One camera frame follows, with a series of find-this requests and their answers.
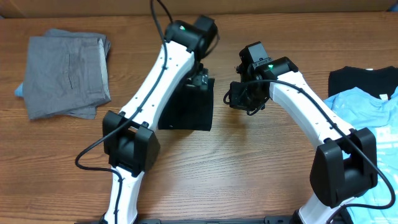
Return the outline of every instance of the wood grain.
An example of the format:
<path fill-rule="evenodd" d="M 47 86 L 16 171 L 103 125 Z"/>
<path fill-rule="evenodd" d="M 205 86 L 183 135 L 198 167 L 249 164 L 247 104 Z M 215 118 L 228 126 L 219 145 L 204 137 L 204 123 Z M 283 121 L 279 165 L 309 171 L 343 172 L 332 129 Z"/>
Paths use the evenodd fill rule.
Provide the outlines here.
<path fill-rule="evenodd" d="M 160 18 L 163 26 L 166 17 Z M 193 22 L 195 17 L 177 16 Z M 328 74 L 345 65 L 397 66 L 398 14 L 258 14 L 214 16 L 221 40 L 203 63 L 216 78 L 210 132 L 158 131 L 162 153 L 144 177 L 142 218 L 259 218 L 288 215 L 312 190 L 313 149 L 277 104 L 253 117 L 222 97 L 239 80 L 238 52 L 262 41 L 273 58 L 288 56 L 323 99 Z M 30 36 L 49 28 L 100 32 L 112 42 L 108 59 L 112 102 L 95 120 L 68 116 L 29 121 L 14 89 L 24 79 Z M 118 111 L 152 68 L 160 40 L 149 16 L 0 21 L 0 223 L 96 220 L 107 209 L 111 175 L 80 170 L 75 156 L 101 136 L 107 110 Z M 83 159 L 107 167 L 98 147 Z"/>
<path fill-rule="evenodd" d="M 150 15 L 149 0 L 1 0 L 7 17 Z M 163 0 L 173 15 L 386 11 L 395 0 Z M 157 12 L 165 14 L 156 4 Z"/>

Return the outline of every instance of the black cloth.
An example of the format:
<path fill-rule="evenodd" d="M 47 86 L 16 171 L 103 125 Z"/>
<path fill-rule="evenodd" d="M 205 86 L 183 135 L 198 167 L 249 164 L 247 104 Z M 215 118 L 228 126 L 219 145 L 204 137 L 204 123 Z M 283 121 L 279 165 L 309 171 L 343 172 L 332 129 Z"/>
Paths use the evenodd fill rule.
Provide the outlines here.
<path fill-rule="evenodd" d="M 329 96 L 358 87 L 370 95 L 380 98 L 387 94 L 388 99 L 398 86 L 398 68 L 393 66 L 379 70 L 344 67 L 330 72 Z"/>
<path fill-rule="evenodd" d="M 175 91 L 160 116 L 159 129 L 210 131 L 213 122 L 213 78 L 206 92 L 182 87 Z"/>

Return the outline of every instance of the blue fabric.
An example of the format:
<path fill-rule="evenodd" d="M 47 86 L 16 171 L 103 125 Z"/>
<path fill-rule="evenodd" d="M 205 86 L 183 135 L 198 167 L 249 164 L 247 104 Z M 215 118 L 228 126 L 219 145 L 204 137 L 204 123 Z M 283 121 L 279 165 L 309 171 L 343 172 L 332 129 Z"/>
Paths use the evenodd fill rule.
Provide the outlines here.
<path fill-rule="evenodd" d="M 325 103 L 340 118 L 359 130 L 369 128 L 377 141 L 377 166 L 392 184 L 398 194 L 398 87 L 391 100 L 377 99 L 359 88 L 353 88 L 331 96 Z M 390 192 L 378 177 L 375 188 L 368 190 L 353 203 L 385 205 L 391 198 Z M 398 224 L 398 202 L 387 210 L 347 208 L 355 224 L 380 223 Z"/>
<path fill-rule="evenodd" d="M 24 84 L 23 83 L 21 83 L 20 85 L 19 85 L 19 87 L 14 91 L 14 94 L 16 95 L 16 96 L 19 96 L 19 97 L 24 97 L 24 94 L 22 94 L 22 88 L 24 87 Z"/>

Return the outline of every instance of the wooden table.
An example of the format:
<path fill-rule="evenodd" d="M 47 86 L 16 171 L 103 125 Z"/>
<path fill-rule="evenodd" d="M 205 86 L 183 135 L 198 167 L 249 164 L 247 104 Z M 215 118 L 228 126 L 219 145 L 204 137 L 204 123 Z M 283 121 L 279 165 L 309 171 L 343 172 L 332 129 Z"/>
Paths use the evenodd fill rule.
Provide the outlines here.
<path fill-rule="evenodd" d="M 255 116 L 223 104 L 245 45 L 262 41 L 273 58 L 289 57 L 309 85 L 327 97 L 328 74 L 350 65 L 398 64 L 398 14 L 327 13 L 212 16 L 217 49 L 203 63 L 216 78 L 213 128 L 158 131 L 162 152 L 144 177 L 142 218 L 259 218 L 290 215 L 309 198 L 314 152 L 277 104 Z M 187 22 L 196 17 L 178 16 Z M 166 17 L 161 17 L 163 28 Z M 29 121 L 14 89 L 24 79 L 30 36 L 49 28 L 99 32 L 112 42 L 108 74 L 112 102 L 95 120 L 57 116 Z M 160 49 L 154 22 L 142 17 L 9 19 L 0 21 L 0 223 L 97 220 L 108 207 L 111 174 L 80 170 L 75 156 L 101 137 L 107 110 L 135 94 Z M 108 167 L 97 147 L 82 163 Z"/>

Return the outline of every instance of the stack of folded gray clothes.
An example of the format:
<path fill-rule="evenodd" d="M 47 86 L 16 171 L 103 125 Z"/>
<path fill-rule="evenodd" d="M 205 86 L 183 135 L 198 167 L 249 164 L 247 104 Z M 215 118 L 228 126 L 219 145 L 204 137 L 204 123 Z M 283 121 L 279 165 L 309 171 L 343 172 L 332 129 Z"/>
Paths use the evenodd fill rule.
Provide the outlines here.
<path fill-rule="evenodd" d="M 67 114 L 94 119 L 96 107 L 111 101 L 106 56 L 111 46 L 103 34 L 48 30 L 31 37 L 23 84 L 29 119 Z"/>

